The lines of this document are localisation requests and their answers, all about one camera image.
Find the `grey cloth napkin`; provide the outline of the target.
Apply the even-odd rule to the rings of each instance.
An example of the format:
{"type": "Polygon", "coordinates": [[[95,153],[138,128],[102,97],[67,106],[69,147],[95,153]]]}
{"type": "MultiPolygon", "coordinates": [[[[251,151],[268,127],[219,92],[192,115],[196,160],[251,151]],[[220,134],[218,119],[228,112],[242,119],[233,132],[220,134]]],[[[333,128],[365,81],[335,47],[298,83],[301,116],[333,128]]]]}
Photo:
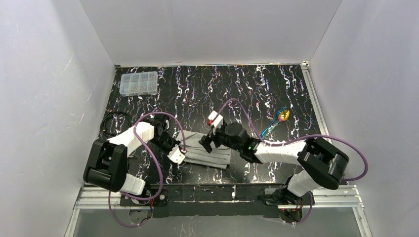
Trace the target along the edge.
{"type": "Polygon", "coordinates": [[[231,164],[230,148],[223,145],[216,148],[211,144],[212,151],[209,153],[199,143],[204,134],[185,130],[184,135],[187,150],[184,162],[220,169],[226,169],[231,164]]]}

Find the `iridescent gold spoon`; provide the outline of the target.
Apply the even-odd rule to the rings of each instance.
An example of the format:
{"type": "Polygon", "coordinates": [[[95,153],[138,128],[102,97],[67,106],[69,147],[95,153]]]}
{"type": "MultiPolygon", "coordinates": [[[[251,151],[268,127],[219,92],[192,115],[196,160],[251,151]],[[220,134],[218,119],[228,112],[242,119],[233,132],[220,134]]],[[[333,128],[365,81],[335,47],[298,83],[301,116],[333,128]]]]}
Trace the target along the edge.
{"type": "Polygon", "coordinates": [[[280,123],[287,121],[289,116],[290,116],[290,111],[286,107],[281,108],[278,111],[276,117],[271,121],[268,127],[268,132],[271,132],[272,130],[274,130],[274,128],[278,126],[280,123]]]}

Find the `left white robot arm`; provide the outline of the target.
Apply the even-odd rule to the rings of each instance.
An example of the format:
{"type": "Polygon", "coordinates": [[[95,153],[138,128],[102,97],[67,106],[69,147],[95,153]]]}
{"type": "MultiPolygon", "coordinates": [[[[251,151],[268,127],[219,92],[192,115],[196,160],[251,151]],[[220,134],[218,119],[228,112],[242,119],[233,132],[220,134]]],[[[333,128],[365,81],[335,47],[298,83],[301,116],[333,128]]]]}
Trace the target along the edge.
{"type": "Polygon", "coordinates": [[[83,180],[111,192],[140,197],[146,182],[128,172],[127,160],[136,149],[151,142],[174,163],[185,159],[185,148],[168,132],[170,116],[157,113],[141,119],[123,133],[107,140],[93,142],[83,180]]]}

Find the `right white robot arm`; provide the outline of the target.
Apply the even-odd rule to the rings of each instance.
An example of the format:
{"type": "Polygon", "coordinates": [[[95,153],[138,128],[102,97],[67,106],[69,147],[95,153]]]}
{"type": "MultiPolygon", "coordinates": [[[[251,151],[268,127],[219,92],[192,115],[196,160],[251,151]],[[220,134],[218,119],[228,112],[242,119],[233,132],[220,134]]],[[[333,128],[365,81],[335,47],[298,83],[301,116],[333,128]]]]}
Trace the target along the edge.
{"type": "Polygon", "coordinates": [[[220,146],[228,147],[249,163],[282,162],[302,166],[303,171],[288,178],[283,188],[286,194],[295,197],[319,187],[338,189],[349,163],[344,152],[322,137],[304,138],[288,145],[265,143],[248,135],[237,122],[212,127],[199,143],[208,153],[220,146]]]}

